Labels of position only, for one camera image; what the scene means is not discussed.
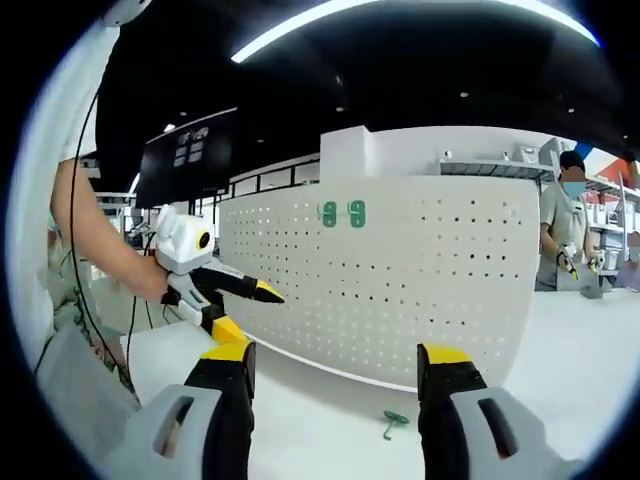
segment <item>face mask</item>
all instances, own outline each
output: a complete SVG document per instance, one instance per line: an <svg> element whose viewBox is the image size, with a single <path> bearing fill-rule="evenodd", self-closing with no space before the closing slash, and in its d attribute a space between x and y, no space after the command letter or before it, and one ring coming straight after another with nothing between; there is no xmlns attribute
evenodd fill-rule
<svg viewBox="0 0 640 480"><path fill-rule="evenodd" d="M564 182L562 187L569 198L577 200L587 190L587 182Z"/></svg>

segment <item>green hook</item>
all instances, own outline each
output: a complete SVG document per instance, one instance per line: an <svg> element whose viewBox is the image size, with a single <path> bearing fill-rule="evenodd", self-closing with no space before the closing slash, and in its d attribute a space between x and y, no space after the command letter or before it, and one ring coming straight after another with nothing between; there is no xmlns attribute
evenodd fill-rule
<svg viewBox="0 0 640 480"><path fill-rule="evenodd" d="M407 417L404 417L402 415L400 415L399 413L394 413L390 410L385 410L384 411L384 416L387 417L389 420L391 420L391 423L389 423L389 426L387 427L387 429L384 431L384 433L382 434L382 437L385 440L391 440L391 437L389 436L389 432L391 431L391 429L396 425L407 425L409 423L409 419Z"/></svg>

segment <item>black ceiling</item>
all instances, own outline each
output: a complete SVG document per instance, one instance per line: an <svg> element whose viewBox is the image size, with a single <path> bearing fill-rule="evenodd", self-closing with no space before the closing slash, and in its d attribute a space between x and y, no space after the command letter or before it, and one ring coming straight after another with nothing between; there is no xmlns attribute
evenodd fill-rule
<svg viewBox="0 0 640 480"><path fill-rule="evenodd" d="M498 2L387 1L322 18L231 62L256 36L320 3L153 0L122 28L104 76L96 188L126 190L144 142L168 123L232 107L238 173L318 151L321 133L359 124L504 126L626 157L640 145L631 88L640 85L640 36L615 1L608 10L564 6L600 49Z"/></svg>

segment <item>white pegboard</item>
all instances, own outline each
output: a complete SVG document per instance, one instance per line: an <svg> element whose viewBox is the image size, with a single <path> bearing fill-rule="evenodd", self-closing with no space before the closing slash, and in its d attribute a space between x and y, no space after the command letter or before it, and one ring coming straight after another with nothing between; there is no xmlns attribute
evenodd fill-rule
<svg viewBox="0 0 640 480"><path fill-rule="evenodd" d="M348 202L363 200L353 228ZM338 206L337 224L318 208ZM225 201L225 263L286 297L225 297L258 341L309 362L404 388L416 345L457 346L501 384L527 318L538 258L530 181L405 177L323 182Z"/></svg>

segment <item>monitor screen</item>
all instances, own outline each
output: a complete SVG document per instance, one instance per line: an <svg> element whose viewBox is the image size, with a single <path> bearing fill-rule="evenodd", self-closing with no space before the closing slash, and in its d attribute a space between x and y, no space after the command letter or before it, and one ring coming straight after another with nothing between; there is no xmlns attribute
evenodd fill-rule
<svg viewBox="0 0 640 480"><path fill-rule="evenodd" d="M229 184L233 112L213 115L151 140L144 149L136 207L212 197Z"/></svg>

